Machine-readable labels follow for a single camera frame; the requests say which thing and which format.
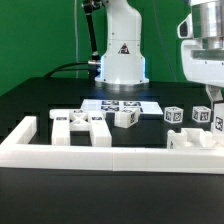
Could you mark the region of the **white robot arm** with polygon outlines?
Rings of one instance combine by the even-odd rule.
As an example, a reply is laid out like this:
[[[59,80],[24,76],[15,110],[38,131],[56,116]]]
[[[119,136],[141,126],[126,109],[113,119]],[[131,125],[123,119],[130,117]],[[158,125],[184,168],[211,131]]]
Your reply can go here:
[[[142,18],[127,0],[103,0],[107,12],[107,50],[101,57],[100,87],[129,90],[145,86],[140,52]],[[224,0],[189,0],[190,14],[179,24],[181,59],[187,80],[202,83],[211,102],[223,99]]]

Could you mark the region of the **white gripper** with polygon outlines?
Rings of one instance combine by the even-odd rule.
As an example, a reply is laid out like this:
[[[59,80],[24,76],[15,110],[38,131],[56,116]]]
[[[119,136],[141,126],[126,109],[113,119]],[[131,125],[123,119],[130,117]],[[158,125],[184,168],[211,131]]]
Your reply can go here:
[[[207,84],[206,93],[211,109],[221,102],[224,87],[224,49],[204,50],[197,40],[184,40],[181,44],[183,72],[188,81]]]

